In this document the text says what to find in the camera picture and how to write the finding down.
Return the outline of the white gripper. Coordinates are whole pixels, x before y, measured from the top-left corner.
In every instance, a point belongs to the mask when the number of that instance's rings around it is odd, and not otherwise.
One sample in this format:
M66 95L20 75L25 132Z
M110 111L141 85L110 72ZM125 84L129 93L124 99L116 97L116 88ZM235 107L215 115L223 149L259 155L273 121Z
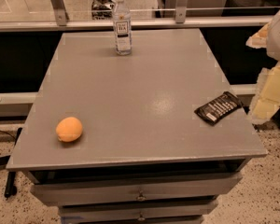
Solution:
M259 73L256 93L249 106L248 118L253 124L269 121L280 108L280 10L269 24L250 36L246 43L253 49L266 48L267 55L277 61L272 69Z

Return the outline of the black white robot base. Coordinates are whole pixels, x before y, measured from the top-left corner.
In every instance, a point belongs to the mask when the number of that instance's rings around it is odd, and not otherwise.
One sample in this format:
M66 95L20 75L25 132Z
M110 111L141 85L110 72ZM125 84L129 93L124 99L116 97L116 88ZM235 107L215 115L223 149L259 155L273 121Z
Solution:
M93 0L91 3L91 17L94 20L111 20L115 6L113 0Z

